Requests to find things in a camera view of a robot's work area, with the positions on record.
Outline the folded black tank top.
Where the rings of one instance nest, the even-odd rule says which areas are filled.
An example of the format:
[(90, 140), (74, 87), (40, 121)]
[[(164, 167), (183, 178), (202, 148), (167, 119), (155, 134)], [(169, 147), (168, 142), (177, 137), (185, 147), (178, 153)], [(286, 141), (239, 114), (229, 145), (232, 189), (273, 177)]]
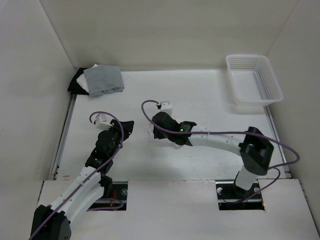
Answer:
[(84, 96), (88, 96), (89, 93), (87, 91), (85, 91), (78, 83), (77, 83), (77, 79), (78, 77), (80, 77), (83, 73), (84, 70), (86, 70), (86, 68), (79, 68), (77, 70), (77, 72), (75, 73), (75, 75), (73, 76), (73, 78), (70, 81), (70, 84), (68, 86), (67, 91), (71, 94), (71, 95), (84, 95)]

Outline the white plastic basket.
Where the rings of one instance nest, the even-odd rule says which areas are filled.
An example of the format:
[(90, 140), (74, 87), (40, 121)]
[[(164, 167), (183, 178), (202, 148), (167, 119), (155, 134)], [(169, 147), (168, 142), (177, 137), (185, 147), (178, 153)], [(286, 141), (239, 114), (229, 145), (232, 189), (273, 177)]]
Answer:
[(239, 107), (265, 107), (284, 99), (270, 60), (258, 54), (225, 58), (233, 100)]

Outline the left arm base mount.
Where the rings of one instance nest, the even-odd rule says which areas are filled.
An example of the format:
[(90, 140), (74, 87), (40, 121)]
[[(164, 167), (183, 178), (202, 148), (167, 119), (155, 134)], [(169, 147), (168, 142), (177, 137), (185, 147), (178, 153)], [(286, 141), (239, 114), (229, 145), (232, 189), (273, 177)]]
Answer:
[(126, 211), (128, 186), (127, 181), (113, 182), (112, 187), (105, 190), (103, 196), (93, 203), (90, 209), (102, 209), (103, 211)]

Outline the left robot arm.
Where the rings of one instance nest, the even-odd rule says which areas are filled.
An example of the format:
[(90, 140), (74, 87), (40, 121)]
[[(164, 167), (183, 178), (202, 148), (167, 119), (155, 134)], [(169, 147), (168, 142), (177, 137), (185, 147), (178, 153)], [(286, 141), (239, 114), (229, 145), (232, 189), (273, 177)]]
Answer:
[(31, 240), (69, 240), (77, 220), (97, 201), (112, 195), (107, 173), (113, 158), (129, 138), (134, 121), (111, 120), (97, 136), (95, 147), (77, 178), (48, 205), (40, 204), (33, 215)]

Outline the folded white tank top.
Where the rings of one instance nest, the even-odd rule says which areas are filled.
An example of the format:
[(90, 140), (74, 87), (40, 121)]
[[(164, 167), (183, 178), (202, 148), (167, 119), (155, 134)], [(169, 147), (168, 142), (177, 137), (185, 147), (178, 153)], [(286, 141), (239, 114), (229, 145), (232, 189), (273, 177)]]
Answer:
[(94, 64), (92, 67), (85, 69), (76, 79), (79, 86), (90, 96), (96, 96), (98, 92), (98, 72), (97, 70), (92, 70), (98, 66), (98, 64)]

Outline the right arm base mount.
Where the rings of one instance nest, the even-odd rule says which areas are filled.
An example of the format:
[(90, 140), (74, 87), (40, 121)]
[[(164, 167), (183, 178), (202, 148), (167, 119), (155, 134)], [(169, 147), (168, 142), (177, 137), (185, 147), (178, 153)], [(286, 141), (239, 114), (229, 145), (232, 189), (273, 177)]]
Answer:
[(258, 181), (255, 181), (250, 190), (243, 190), (235, 186), (232, 181), (217, 181), (215, 183), (218, 208), (220, 211), (264, 211), (264, 201)]

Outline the folded grey tank top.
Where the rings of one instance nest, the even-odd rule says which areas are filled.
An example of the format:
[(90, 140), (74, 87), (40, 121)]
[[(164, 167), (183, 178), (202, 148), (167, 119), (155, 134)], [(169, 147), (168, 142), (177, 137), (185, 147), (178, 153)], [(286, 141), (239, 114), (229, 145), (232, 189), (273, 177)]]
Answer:
[(114, 65), (98, 65), (84, 70), (90, 97), (122, 92), (125, 88), (121, 69)]

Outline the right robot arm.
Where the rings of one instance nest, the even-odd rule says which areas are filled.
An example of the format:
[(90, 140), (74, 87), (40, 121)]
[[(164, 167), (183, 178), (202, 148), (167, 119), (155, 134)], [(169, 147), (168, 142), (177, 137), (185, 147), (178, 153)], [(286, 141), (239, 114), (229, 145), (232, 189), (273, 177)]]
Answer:
[(231, 189), (238, 198), (245, 197), (257, 178), (268, 173), (274, 146), (265, 138), (248, 134), (241, 140), (234, 135), (209, 134), (207, 128), (191, 121), (177, 122), (163, 111), (153, 116), (151, 121), (161, 127), (153, 128), (155, 139), (168, 139), (178, 146), (209, 147), (240, 156), (243, 165)]

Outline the white tank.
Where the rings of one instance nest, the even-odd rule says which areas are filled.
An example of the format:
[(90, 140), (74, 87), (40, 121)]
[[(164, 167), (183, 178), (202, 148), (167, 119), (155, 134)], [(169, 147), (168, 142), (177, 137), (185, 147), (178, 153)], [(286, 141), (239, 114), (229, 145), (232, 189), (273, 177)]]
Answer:
[(92, 67), (85, 69), (76, 79), (79, 86), (90, 96), (96, 96), (98, 92), (98, 72), (97, 70), (92, 70), (98, 66), (98, 64), (94, 64)]
[[(179, 122), (179, 130), (178, 132), (190, 132), (194, 126), (197, 124), (195, 122), (191, 121), (183, 121)], [(150, 128), (148, 129), (148, 143), (150, 146), (155, 146), (155, 147), (168, 147), (168, 148), (173, 148), (173, 149), (179, 149), (182, 148), (183, 146), (190, 146), (190, 141), (188, 140), (188, 137), (190, 137), (190, 134), (178, 134), (179, 141), (170, 141), (167, 138), (165, 139), (154, 139), (154, 134), (153, 134), (154, 126), (151, 124)]]

